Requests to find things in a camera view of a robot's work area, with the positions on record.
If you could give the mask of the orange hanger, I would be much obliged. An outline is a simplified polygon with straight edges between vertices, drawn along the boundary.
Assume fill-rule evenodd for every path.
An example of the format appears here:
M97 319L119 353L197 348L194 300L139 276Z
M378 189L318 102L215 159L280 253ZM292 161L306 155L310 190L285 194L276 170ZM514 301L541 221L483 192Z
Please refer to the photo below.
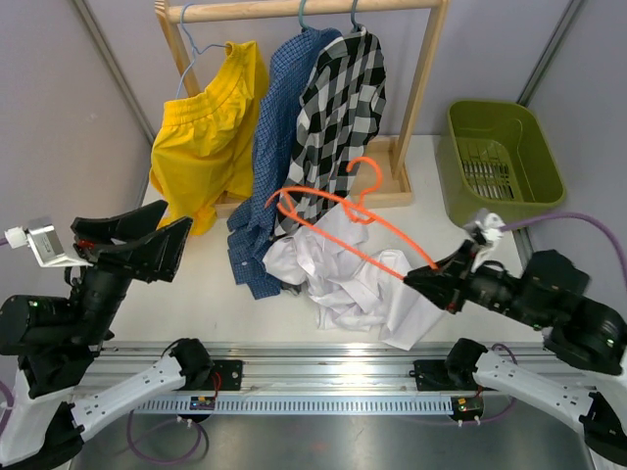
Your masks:
M359 194L359 199L356 203L352 202L350 199L341 198L335 194L331 194L326 191L322 191L315 188L310 188L302 185L292 185L278 189L274 193L272 193L265 202L265 206L268 207L272 204L275 204L279 213L283 214L288 219L291 219L302 226L309 228L314 233L320 235L321 237L337 244L338 246L344 248L348 252L356 255L363 261L383 270L384 272L390 274L391 276L403 281L405 279L405 275L397 272L396 270L384 265L382 262L364 254L358 249L350 246L346 242L340 240L339 238L327 233L321 228L316 227L314 224L305 221L302 217L298 215L296 207L292 202L291 194L292 193L301 193L308 194L320 197L324 200L333 201L337 205L339 205L347 218L351 220L353 223L361 224L361 225L369 225L373 222L376 222L387 230L394 233L398 238L406 242L413 250L415 250L422 259L427 263L427 265L434 271L438 270L438 266L436 262L428 255L426 252L416 244L407 234L402 232L398 227L394 226L389 221L385 220L381 216L375 214L374 212L368 210L365 205L365 197L371 193L376 192L383 184L383 172L379 166L379 164L372 158L361 156L357 157L354 160L350 161L347 166L347 171L351 172L353 170L354 165L366 164L370 166L375 173L375 181L367 186L364 190L362 190Z

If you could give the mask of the black white checked shirt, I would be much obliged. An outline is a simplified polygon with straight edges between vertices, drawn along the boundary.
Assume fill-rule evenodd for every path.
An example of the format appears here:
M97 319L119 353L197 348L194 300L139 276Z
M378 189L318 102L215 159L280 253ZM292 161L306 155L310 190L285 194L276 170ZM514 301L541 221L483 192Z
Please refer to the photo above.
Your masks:
M379 132L385 84L381 45L367 29L340 36L322 49L300 98L286 187L349 195L356 171L348 165Z

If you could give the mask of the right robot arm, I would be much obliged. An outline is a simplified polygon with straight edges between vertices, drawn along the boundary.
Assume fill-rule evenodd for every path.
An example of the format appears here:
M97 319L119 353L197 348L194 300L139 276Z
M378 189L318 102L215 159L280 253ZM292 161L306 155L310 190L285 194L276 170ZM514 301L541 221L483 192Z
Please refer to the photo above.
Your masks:
M405 275L404 283L442 311L472 303L543 334L557 359L594 379L587 391L507 363L485 346L459 339L444 361L458 390L491 389L551 415L589 449L626 463L626 322L612 307L585 295L590 277L555 250L533 254L519 277L496 260L479 262L470 240L452 255Z

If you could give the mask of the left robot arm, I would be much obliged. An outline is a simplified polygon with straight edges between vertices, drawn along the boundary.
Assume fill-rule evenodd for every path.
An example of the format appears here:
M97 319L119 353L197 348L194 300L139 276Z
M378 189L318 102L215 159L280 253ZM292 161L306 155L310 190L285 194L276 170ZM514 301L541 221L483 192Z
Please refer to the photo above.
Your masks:
M75 388L113 338L113 320L133 281L171 281L193 221L164 222L157 201L109 218L79 217L66 252L52 224L14 227L4 244L28 247L42 267L61 267L67 297L14 295L1 307L1 353L18 361L1 419L5 469L53 469L143 402L211 380L213 361L197 339L175 341L142 372L86 399Z

